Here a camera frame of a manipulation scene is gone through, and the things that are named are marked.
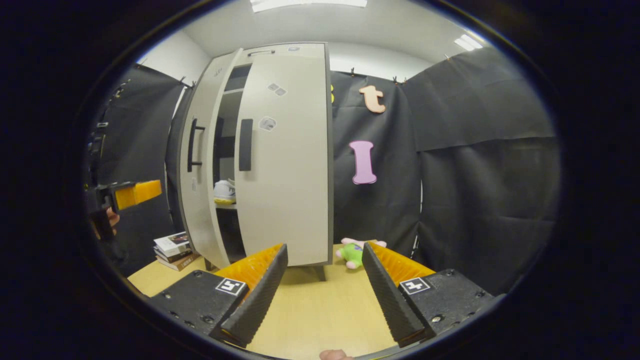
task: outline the stuffed toy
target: stuffed toy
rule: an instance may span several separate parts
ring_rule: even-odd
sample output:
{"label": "stuffed toy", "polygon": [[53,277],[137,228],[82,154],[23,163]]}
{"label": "stuffed toy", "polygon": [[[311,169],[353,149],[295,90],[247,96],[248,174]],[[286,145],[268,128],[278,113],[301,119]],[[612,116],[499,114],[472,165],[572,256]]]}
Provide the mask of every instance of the stuffed toy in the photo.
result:
{"label": "stuffed toy", "polygon": [[[364,248],[365,242],[366,241],[344,238],[341,241],[344,247],[336,251],[335,255],[338,258],[345,259],[348,268],[357,269],[362,266],[362,248]],[[377,241],[376,245],[387,247],[387,243],[384,241]]]}

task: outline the book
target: book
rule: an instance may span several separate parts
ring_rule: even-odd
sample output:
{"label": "book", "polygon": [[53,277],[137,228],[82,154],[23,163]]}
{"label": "book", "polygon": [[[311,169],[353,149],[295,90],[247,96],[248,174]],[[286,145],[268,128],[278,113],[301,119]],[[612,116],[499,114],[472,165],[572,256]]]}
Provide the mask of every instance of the book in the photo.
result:
{"label": "book", "polygon": [[173,255],[173,256],[166,256],[162,253],[162,251],[160,251],[160,249],[157,246],[154,246],[154,252],[156,252],[156,255],[161,257],[162,260],[165,260],[167,263],[173,263],[176,260],[182,259],[185,256],[189,255],[192,253],[191,249],[188,249],[187,251],[183,251],[180,254],[177,255]]}
{"label": "book", "polygon": [[197,259],[200,257],[200,254],[198,254],[197,252],[192,252],[190,255],[185,256],[182,259],[178,259],[176,261],[174,261],[173,263],[169,263],[165,260],[163,260],[162,258],[160,258],[159,256],[156,255],[156,259],[158,260],[158,262],[164,266],[170,267],[174,270],[177,271],[182,271],[182,269],[186,268],[187,265],[191,264],[193,262],[193,260]]}
{"label": "book", "polygon": [[158,250],[166,257],[178,255],[191,248],[189,237],[184,231],[182,233],[165,236],[164,238],[155,239],[154,242],[158,246]]}

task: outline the white sneaker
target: white sneaker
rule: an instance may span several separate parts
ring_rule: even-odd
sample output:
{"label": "white sneaker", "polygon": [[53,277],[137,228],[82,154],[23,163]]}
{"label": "white sneaker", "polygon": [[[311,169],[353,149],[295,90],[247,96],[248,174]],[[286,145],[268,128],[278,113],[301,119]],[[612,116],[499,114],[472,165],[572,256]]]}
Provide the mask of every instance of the white sneaker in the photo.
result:
{"label": "white sneaker", "polygon": [[236,184],[233,180],[220,180],[213,186],[213,202],[231,205],[236,203]]}

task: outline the cabinet leg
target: cabinet leg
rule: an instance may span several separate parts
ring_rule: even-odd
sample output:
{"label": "cabinet leg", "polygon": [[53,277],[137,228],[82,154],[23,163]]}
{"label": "cabinet leg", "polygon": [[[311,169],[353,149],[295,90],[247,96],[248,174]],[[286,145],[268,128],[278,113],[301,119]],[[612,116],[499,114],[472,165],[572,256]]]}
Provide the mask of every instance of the cabinet leg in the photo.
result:
{"label": "cabinet leg", "polygon": [[214,268],[213,264],[207,259],[204,259],[204,266],[207,269],[207,271],[211,271]]}
{"label": "cabinet leg", "polygon": [[324,266],[313,266],[313,268],[316,272],[316,275],[318,275],[318,279],[320,279],[320,281],[326,281],[326,276],[324,275]]}

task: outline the black cabinet handle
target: black cabinet handle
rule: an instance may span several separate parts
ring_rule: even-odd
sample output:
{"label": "black cabinet handle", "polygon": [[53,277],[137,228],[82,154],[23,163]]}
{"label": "black cabinet handle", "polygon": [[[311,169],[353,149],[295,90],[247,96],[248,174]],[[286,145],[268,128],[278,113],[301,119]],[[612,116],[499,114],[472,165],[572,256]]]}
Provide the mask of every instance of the black cabinet handle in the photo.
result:
{"label": "black cabinet handle", "polygon": [[259,54],[259,53],[271,53],[271,54],[275,54],[276,51],[275,50],[260,50],[260,51],[254,51],[252,53],[248,53],[247,56],[251,56],[253,54]]}
{"label": "black cabinet handle", "polygon": [[251,171],[251,135],[253,119],[242,119],[240,123],[240,144],[238,171]]}
{"label": "black cabinet handle", "polygon": [[191,167],[193,165],[202,165],[201,161],[193,161],[193,135],[196,133],[196,130],[204,130],[204,126],[196,126],[196,122],[198,119],[195,118],[191,122],[191,133],[189,134],[189,152],[187,154],[187,172],[191,172]]}

